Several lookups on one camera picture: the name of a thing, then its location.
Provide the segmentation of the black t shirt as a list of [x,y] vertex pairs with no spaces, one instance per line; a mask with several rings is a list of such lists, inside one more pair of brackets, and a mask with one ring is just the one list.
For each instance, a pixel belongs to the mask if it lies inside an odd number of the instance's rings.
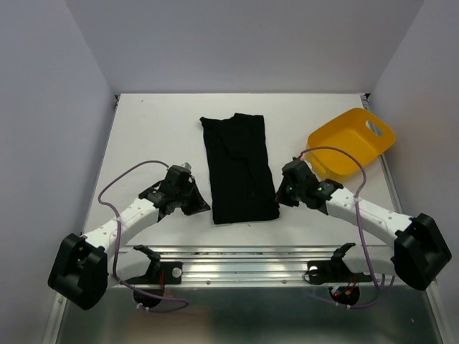
[[221,120],[202,117],[200,122],[214,224],[278,219],[264,117],[235,113]]

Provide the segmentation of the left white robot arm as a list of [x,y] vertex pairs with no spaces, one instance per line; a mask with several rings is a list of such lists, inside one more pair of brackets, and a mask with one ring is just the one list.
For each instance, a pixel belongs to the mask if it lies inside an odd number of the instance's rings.
[[136,306],[147,312],[163,312],[163,301],[177,310],[184,299],[167,297],[167,285],[180,285],[182,262],[164,262],[159,252],[145,244],[121,249],[137,234],[158,224],[180,209],[186,216],[210,209],[199,192],[188,163],[168,167],[163,179],[149,186],[125,210],[107,201],[114,217],[97,229],[81,235],[69,234],[61,242],[47,284],[83,310],[94,307],[110,287],[124,286],[133,292]]

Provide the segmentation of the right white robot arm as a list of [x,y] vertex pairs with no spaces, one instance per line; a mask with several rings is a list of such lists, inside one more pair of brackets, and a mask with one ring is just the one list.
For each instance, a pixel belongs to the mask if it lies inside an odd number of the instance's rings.
[[452,254],[435,220],[421,213],[408,216],[358,199],[342,184],[319,181],[308,164],[297,158],[282,168],[275,199],[279,204],[309,209],[348,222],[383,242],[381,247],[345,243],[328,260],[310,263],[306,281],[313,285],[346,282],[370,274],[400,278],[416,290],[426,290],[451,260]]

